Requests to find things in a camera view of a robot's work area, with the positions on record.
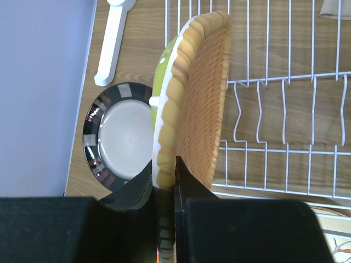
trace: green object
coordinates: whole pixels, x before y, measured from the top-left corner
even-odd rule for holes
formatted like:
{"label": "green object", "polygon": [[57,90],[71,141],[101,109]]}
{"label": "green object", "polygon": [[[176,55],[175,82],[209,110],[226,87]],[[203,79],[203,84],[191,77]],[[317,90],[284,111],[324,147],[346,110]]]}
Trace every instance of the green object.
{"label": "green object", "polygon": [[[176,36],[169,44],[166,46],[165,51],[163,51],[160,60],[158,61],[154,83],[152,84],[152,96],[160,96],[163,79],[165,78],[166,68],[169,62],[169,58],[171,57],[171,53],[174,47],[178,36]],[[152,116],[152,128],[155,131],[156,124],[156,115],[157,110],[155,108],[151,108],[151,116]]]}

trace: wooden table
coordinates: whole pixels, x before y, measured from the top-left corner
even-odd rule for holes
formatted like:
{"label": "wooden table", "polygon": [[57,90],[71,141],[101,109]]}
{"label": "wooden table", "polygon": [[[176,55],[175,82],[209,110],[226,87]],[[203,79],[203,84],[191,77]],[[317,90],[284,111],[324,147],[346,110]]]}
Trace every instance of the wooden table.
{"label": "wooden table", "polygon": [[[188,2],[182,1],[180,23],[189,18]],[[197,1],[193,0],[193,14],[197,14]],[[201,12],[210,10],[210,1],[201,1]],[[233,46],[230,79],[247,78],[246,50],[246,0],[231,1],[233,17]],[[213,11],[227,11],[227,1],[213,0]],[[316,1],[315,7],[315,49],[314,73],[335,72],[337,21],[322,19],[318,16],[321,7]],[[94,84],[93,77],[97,71],[103,42],[109,5],[105,0],[98,1],[93,39],[83,90],[78,126],[73,150],[70,177],[67,188],[68,196],[92,195],[96,198],[106,196],[109,191],[100,185],[90,172],[82,150],[82,125],[92,101],[104,90]],[[267,2],[250,1],[250,78],[265,77],[266,63],[266,25]],[[291,75],[311,74],[312,67],[312,5],[308,1],[295,0],[292,7],[292,59]],[[342,21],[340,71],[351,70],[351,23]],[[177,1],[171,1],[171,37],[177,34]],[[152,86],[154,71],[164,49],[165,42],[165,3],[161,0],[137,0],[134,8],[128,13],[123,35],[116,77],[112,84],[132,81]],[[269,72],[268,77],[288,75],[288,1],[270,1],[270,34],[269,34]],[[315,105],[315,145],[314,150],[334,151],[334,144],[341,143],[340,103],[343,80],[335,82],[332,78],[318,78],[318,91]],[[285,149],[282,144],[282,92],[281,81],[269,82],[268,87],[260,84],[262,99],[262,124],[260,140],[267,141],[269,148]],[[258,122],[257,83],[251,83],[248,89],[238,86],[242,116],[237,130],[239,140],[247,140],[249,147],[264,148],[256,142]],[[312,137],[312,95],[313,82],[309,79],[292,81],[286,87],[286,142],[292,149],[307,149]],[[351,104],[345,105],[346,138],[351,135]],[[222,130],[222,138],[227,140],[228,147],[243,147],[233,141],[234,125],[239,115],[230,85]],[[341,151],[351,151],[346,144]],[[244,181],[245,155],[243,151],[228,151],[228,183],[241,185]],[[250,152],[248,155],[248,181],[252,187],[263,187],[264,153]],[[350,196],[351,176],[349,176],[350,158],[338,157],[338,194]],[[311,190],[316,193],[331,194],[333,183],[333,155],[314,155],[311,171]],[[285,189],[286,155],[270,153],[268,155],[269,188]],[[289,190],[306,191],[308,181],[308,155],[291,154],[289,159]],[[225,151],[218,157],[216,183],[225,182]],[[230,190],[214,187],[216,191],[243,193],[241,190]],[[255,195],[273,196],[271,193],[255,192]]]}

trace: towel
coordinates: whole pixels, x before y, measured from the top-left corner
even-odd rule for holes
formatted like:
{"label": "towel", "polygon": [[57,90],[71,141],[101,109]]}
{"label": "towel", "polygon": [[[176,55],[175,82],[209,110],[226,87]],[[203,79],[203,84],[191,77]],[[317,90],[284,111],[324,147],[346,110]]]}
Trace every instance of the towel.
{"label": "towel", "polygon": [[341,1],[340,18],[351,20],[351,0],[324,0],[320,9],[320,16],[322,18],[338,19],[339,1]]}

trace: white spoon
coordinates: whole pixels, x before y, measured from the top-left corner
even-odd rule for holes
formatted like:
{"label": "white spoon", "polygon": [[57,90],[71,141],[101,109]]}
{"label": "white spoon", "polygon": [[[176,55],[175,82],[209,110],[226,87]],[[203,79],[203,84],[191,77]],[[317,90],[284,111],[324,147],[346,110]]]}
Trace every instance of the white spoon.
{"label": "white spoon", "polygon": [[127,13],[136,0],[107,0],[110,4],[109,17],[101,49],[98,72],[94,77],[97,86],[106,86],[115,77],[118,55],[122,42]]}

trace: woven basket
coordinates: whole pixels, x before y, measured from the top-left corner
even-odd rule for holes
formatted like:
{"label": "woven basket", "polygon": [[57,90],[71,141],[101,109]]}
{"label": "woven basket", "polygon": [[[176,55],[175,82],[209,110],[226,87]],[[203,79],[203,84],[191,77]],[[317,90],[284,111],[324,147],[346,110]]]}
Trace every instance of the woven basket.
{"label": "woven basket", "polygon": [[162,83],[163,105],[157,110],[162,125],[157,128],[156,119],[154,137],[153,158],[160,188],[174,185],[176,155],[200,182],[211,187],[222,129],[230,40],[229,15],[215,12],[190,19],[175,42]]}

